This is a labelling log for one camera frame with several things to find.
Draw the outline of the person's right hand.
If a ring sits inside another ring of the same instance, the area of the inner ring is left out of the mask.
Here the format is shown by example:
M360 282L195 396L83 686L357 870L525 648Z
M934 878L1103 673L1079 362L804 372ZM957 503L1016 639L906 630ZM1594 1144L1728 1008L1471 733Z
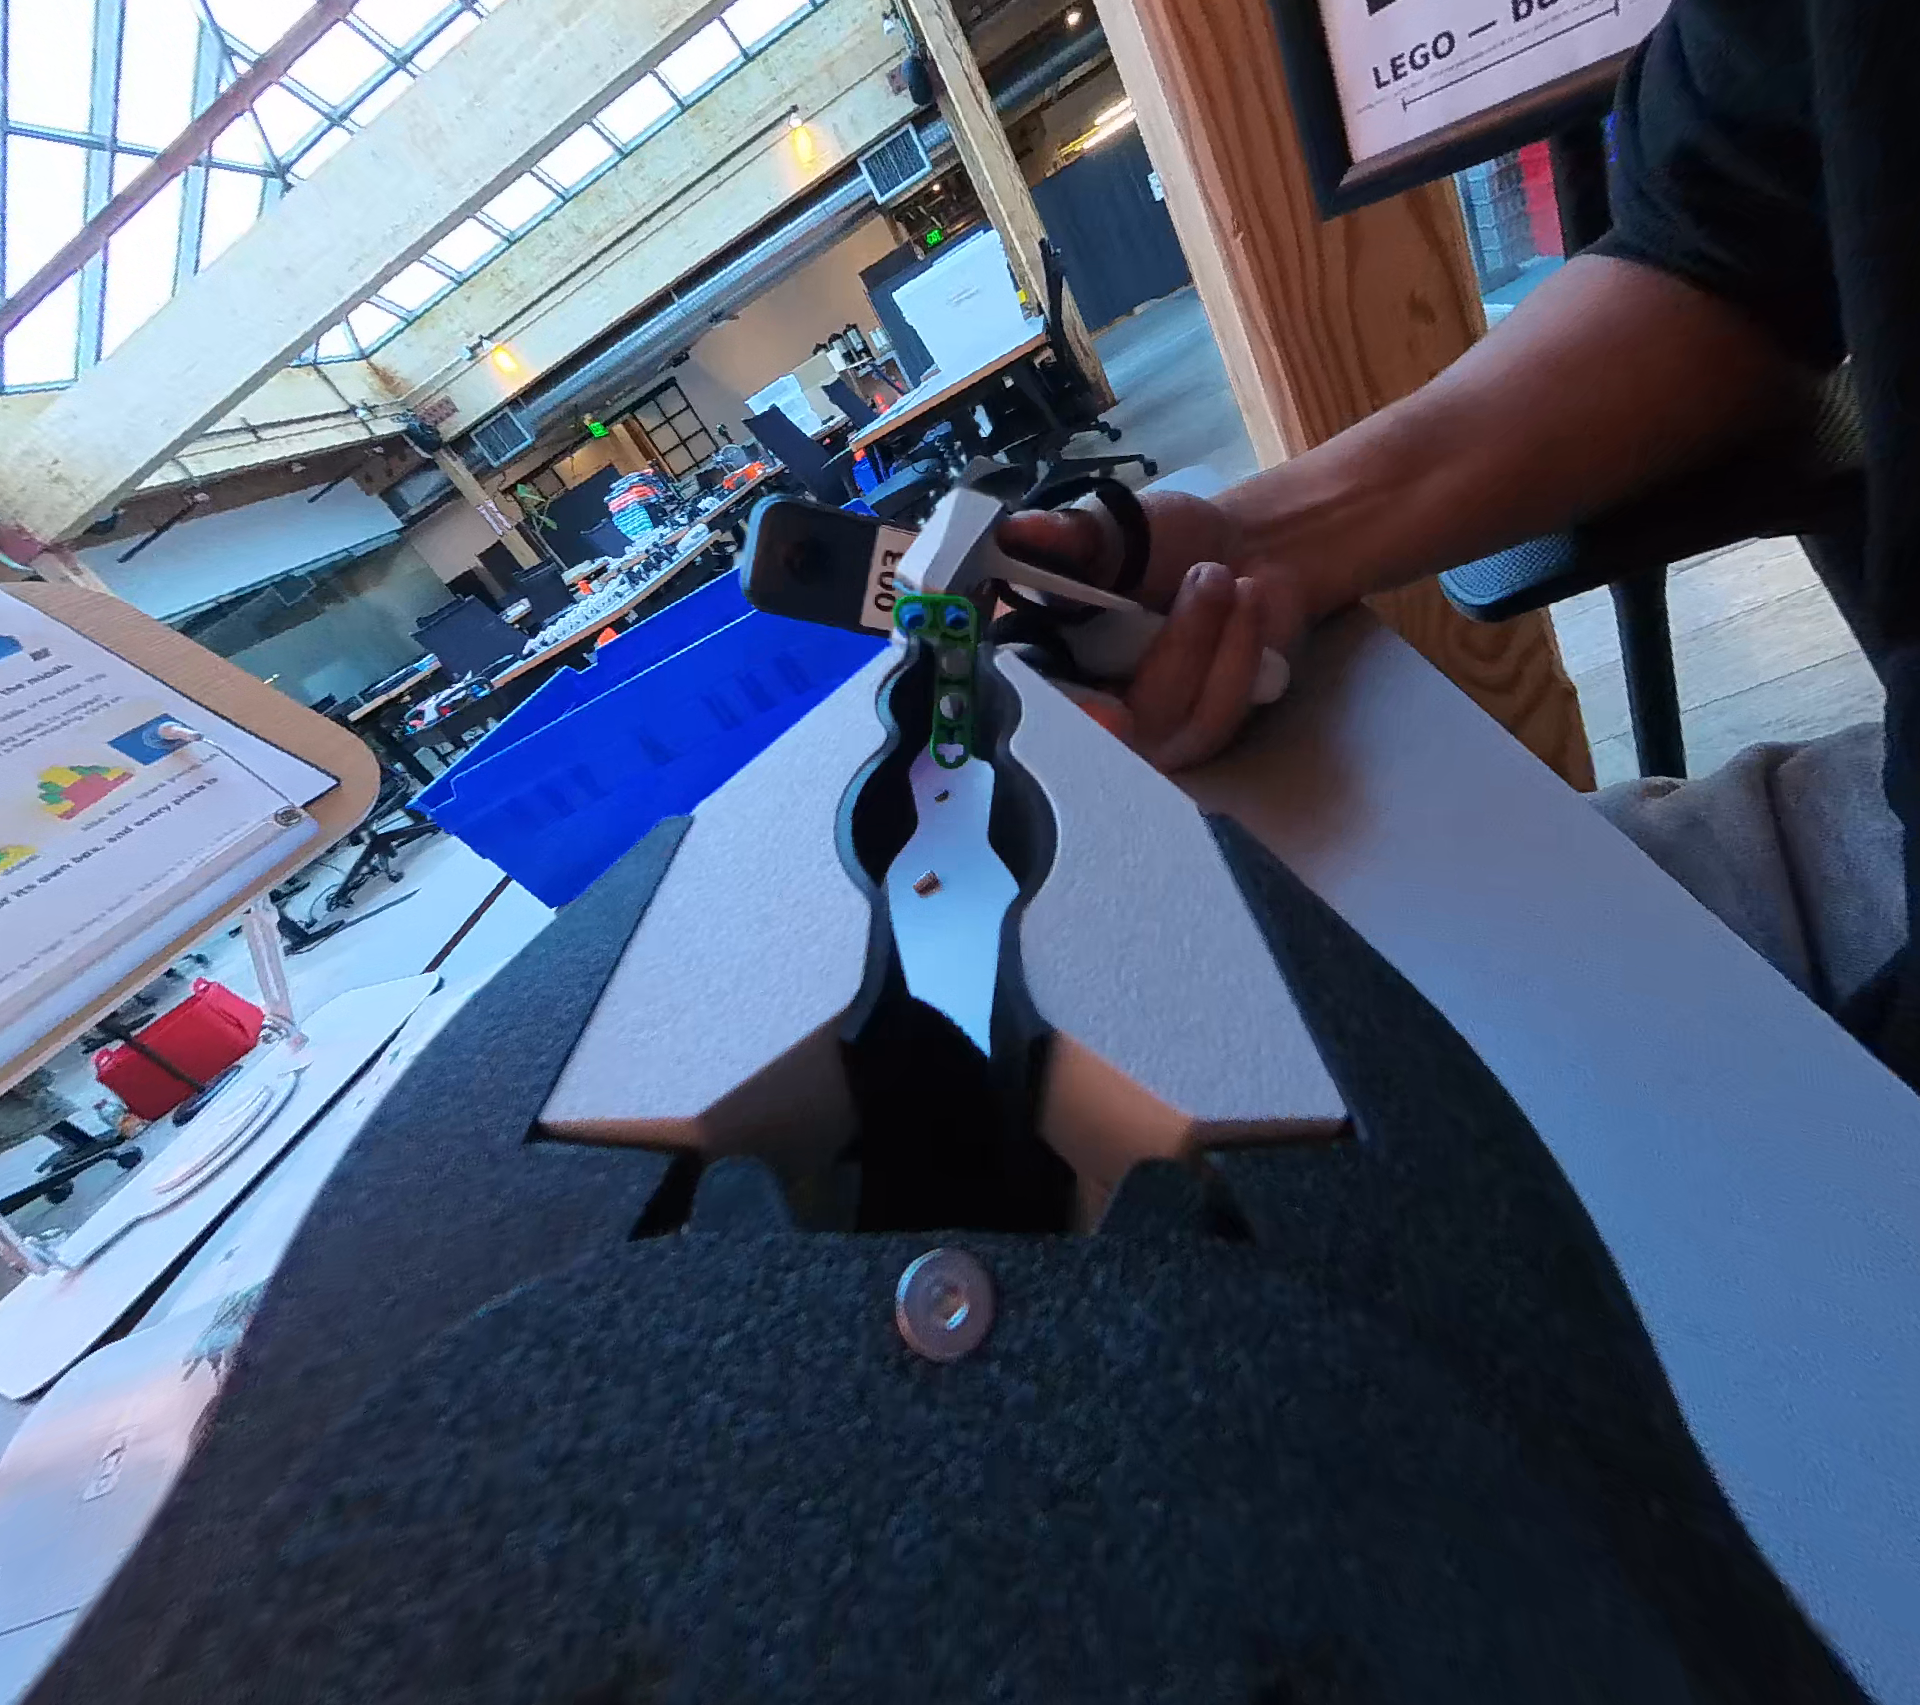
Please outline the person's right hand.
M1339 604L1339 568L1318 545L1314 508L1269 511L1264 486L1216 503L1190 491L1137 498L1144 563L1120 588L1124 534L1108 503L1005 519L1011 556L1131 597L1166 617L1134 673L1064 693L1166 774L1222 754L1254 715L1269 653L1287 655Z

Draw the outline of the white board panel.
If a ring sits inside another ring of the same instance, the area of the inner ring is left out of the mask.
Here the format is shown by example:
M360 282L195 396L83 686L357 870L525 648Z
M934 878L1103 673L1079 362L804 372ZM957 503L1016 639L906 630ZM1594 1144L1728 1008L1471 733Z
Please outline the white board panel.
M902 322L946 378L1016 351L1038 325L992 224L934 248L889 294Z

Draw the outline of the wooden pillar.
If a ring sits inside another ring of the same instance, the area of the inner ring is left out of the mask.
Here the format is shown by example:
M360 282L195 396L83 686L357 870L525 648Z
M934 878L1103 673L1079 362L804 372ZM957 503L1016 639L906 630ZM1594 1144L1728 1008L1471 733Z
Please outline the wooden pillar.
M1482 336L1455 191L1323 220L1264 0L1097 0L1264 469L1409 396ZM1490 628L1435 573L1365 594L1577 790L1594 762L1546 613Z

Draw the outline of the blue plastic bin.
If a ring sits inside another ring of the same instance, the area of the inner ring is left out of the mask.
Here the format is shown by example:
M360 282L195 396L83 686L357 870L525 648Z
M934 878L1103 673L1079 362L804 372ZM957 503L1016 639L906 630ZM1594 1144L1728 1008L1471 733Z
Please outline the blue plastic bin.
M761 655L793 639L841 639L843 630L815 621L794 621L786 613L752 609L734 580L714 580L721 591L696 591L675 604L648 613L647 621L623 630L614 642L601 646L590 665L581 670L584 693L614 688L647 670L673 661L714 639L748 646L748 655Z
M761 655L714 639L559 715L518 709L430 785L422 810L533 901L563 908L880 653L878 636L852 630Z

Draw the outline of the red toolbox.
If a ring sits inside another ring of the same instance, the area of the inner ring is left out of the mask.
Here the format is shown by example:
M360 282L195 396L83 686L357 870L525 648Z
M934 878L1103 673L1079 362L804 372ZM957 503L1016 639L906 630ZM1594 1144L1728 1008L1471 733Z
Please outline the red toolbox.
M198 979L187 995L150 1017L111 1012L100 1029L93 1073L134 1116L161 1119L198 1101L219 1076L262 1038L266 1012L215 979Z

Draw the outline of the cluttered background table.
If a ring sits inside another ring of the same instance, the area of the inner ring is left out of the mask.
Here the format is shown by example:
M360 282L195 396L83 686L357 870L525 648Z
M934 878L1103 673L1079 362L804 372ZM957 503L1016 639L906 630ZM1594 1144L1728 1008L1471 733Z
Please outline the cluttered background table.
M588 609L595 609L601 597L623 594L623 591L631 594L631 597L648 594L661 577L667 577L680 563L690 563L696 556L696 550L703 550L709 541L732 536L743 522L748 503L753 503L758 491L769 490L781 475L786 475L786 466L780 466L780 463L743 469L741 483L734 490L721 491L721 498L709 511L695 516L688 526L652 534L639 545L620 552L614 560L610 560L601 568L604 577L598 585L595 585L598 569L588 563L581 569L581 577L588 580L588 597L584 597ZM502 676L514 676L521 665L530 670L548 653L567 648L575 639L588 636L588 625L601 613L613 613L613 604L604 604L598 612L563 612L563 613L559 613L548 628L541 628L533 639L528 639L525 648L514 653L499 665ZM437 673L453 673L453 665L437 655L422 657L402 680L384 683L374 693L366 693L342 715L342 724L360 724L360 720L374 715L379 709L414 693L418 686L425 686Z

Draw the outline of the green lego beam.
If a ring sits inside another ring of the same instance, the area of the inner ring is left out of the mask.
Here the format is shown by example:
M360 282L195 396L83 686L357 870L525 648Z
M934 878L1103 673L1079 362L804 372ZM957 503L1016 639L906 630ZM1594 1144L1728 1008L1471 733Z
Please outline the green lego beam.
M928 758L940 774L956 774L977 754L977 698L979 698L979 646L983 646L979 612L977 612L972 642L946 639L946 636L913 636L913 639L902 636L902 639L906 653L913 653L931 670Z

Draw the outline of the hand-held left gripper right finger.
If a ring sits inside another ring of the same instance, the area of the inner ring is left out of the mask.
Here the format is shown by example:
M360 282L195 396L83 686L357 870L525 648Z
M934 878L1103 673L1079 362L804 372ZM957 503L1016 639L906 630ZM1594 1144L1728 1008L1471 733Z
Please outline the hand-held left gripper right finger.
M1094 1228L1128 1171L1349 1132L1212 820L1013 653L979 665L995 934L995 1116L1050 1225Z

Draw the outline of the person's grey trousers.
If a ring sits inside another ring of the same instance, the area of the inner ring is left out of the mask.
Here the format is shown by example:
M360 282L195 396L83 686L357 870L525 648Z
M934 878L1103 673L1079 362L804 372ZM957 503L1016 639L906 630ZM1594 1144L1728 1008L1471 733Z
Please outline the person's grey trousers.
M1907 943L1876 720L1754 745L1700 776L1606 785L1592 805L1828 1012Z

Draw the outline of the printed instruction sheet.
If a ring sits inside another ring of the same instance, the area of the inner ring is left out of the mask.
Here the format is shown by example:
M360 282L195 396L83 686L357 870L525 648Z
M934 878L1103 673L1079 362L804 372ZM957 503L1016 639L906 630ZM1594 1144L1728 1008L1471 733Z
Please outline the printed instruction sheet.
M333 771L4 591L4 1060L321 834Z

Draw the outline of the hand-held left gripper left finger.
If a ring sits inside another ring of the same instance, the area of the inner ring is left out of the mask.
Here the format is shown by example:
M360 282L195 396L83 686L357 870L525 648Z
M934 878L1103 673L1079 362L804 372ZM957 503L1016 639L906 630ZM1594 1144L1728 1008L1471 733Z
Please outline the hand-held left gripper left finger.
M776 1171L804 1228L860 1214L845 1034L889 987L845 788L887 758L878 653L696 805L537 1116L537 1141Z

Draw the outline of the dark partition curtain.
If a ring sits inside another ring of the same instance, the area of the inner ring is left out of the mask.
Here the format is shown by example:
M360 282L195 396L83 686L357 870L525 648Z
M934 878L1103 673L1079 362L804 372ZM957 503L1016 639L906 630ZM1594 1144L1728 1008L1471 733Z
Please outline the dark partition curtain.
M1082 322L1101 334L1190 284L1190 265L1134 126L1033 185Z

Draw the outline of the person's right forearm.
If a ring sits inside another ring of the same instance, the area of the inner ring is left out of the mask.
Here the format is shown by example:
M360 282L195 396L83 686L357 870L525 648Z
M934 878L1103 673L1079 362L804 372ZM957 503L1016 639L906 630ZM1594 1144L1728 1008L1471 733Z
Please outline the person's right forearm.
M1780 430L1819 382L1738 304L1586 250L1421 390L1243 486L1314 508L1339 612Z

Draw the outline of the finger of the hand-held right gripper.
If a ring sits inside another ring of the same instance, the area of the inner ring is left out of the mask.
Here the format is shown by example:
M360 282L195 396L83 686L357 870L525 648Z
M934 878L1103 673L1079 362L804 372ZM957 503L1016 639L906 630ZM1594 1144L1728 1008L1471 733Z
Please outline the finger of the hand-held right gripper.
M1004 498L956 486L906 545L906 597L1004 588L1005 569L995 541L1004 519Z

